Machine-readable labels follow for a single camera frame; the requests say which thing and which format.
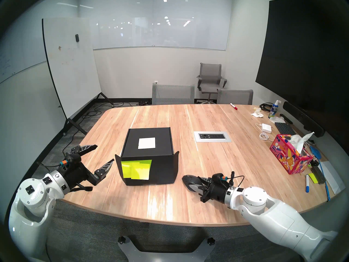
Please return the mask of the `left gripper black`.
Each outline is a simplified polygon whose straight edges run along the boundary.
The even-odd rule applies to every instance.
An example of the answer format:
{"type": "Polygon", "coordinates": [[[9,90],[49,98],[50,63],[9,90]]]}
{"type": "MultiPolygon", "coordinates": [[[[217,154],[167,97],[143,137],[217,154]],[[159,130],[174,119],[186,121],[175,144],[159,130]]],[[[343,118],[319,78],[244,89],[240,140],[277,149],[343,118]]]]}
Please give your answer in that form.
{"type": "MultiPolygon", "coordinates": [[[[72,154],[78,154],[79,156],[83,156],[93,150],[95,150],[97,145],[84,145],[84,146],[76,146],[72,148],[72,154]]],[[[81,185],[81,182],[87,180],[92,185],[96,186],[103,179],[105,179],[107,173],[109,172],[114,159],[110,160],[106,164],[104,164],[101,168],[95,171],[95,175],[93,175],[82,163],[77,166],[63,166],[59,168],[59,173],[63,176],[63,179],[67,183],[69,188],[69,192],[76,191],[92,191],[93,187],[85,187],[81,185]]]]}

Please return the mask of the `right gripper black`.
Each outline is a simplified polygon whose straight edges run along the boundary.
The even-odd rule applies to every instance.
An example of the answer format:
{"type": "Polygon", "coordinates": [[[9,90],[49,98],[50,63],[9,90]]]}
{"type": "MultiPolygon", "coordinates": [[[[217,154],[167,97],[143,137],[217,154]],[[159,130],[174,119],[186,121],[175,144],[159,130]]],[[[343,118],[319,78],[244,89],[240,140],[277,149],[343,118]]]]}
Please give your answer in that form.
{"type": "Polygon", "coordinates": [[[188,184],[188,189],[191,192],[198,193],[200,201],[205,203],[208,200],[215,200],[222,204],[225,204],[225,196],[230,187],[229,183],[225,180],[219,180],[219,183],[210,180],[206,177],[198,177],[203,185],[199,184],[188,184]]]}

